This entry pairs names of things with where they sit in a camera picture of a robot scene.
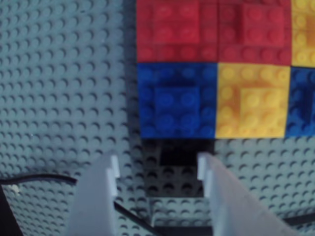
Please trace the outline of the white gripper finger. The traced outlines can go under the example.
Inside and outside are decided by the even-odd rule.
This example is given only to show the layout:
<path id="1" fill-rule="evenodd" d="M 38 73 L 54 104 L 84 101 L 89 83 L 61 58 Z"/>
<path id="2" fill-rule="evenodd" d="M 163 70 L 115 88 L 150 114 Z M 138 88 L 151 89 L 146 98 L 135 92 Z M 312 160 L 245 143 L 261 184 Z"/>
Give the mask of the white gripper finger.
<path id="1" fill-rule="evenodd" d="M 106 152 L 95 160 L 76 184 L 67 236 L 116 236 L 114 199 L 120 177 L 118 156 Z"/>
<path id="2" fill-rule="evenodd" d="M 216 157 L 197 155 L 197 178 L 209 200 L 215 236 L 295 236 L 289 227 L 245 187 Z"/>

